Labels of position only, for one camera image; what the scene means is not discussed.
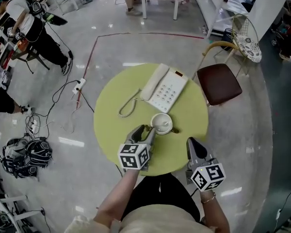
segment person's arm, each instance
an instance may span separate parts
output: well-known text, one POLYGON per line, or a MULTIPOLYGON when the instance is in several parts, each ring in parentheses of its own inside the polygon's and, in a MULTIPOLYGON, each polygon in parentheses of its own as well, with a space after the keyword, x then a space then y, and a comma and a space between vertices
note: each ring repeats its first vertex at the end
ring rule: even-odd
POLYGON ((215 233, 229 233, 229 224, 216 198, 212 199, 212 191, 200 192, 200 198, 203 203, 206 226, 215 228, 215 233))
POLYGON ((136 185, 139 170, 129 169, 100 205, 95 222, 111 226, 114 219, 120 221, 136 185))
POLYGON ((12 28, 12 32, 11 33, 16 33, 16 30, 18 28, 18 26, 23 22, 23 20, 25 19, 27 12, 25 12, 25 10, 20 14, 20 16, 18 17, 14 27, 12 28))

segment white wall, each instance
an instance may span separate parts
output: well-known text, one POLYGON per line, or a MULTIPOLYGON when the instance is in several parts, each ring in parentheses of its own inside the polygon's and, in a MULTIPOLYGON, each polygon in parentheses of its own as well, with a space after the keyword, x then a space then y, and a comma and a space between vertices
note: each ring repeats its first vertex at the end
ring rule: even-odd
MULTIPOLYGON (((259 41, 275 20, 286 0, 256 0, 248 18, 254 25, 259 41)), ((253 29, 248 29, 248 35, 252 35, 253 29)))

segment telephone handset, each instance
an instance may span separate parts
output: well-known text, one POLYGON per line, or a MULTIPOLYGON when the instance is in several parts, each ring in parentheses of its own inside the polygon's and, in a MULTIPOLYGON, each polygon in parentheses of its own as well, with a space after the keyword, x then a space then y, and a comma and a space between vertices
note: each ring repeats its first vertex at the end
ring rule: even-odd
MULTIPOLYGON (((168 113, 172 105, 177 100, 179 94, 187 83, 188 78, 183 74, 170 69, 169 66, 165 64, 160 64, 151 78, 146 83, 145 87, 140 93, 141 101, 146 101, 153 105, 160 111, 168 113)), ((128 117, 135 109, 136 101, 140 100, 135 98, 135 96, 141 90, 138 89, 128 100, 123 104, 123 106, 118 111, 118 116, 125 118, 128 117), (122 109, 132 100, 131 110, 126 114, 121 114, 122 109)))

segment dark red chair seat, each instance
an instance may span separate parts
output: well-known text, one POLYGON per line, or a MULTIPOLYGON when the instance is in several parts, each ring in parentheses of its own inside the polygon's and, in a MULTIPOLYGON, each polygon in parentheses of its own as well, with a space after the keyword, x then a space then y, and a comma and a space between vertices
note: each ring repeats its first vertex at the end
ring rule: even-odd
POLYGON ((224 103, 243 92, 226 64, 215 64, 201 68, 197 71, 197 75, 210 105, 224 103))

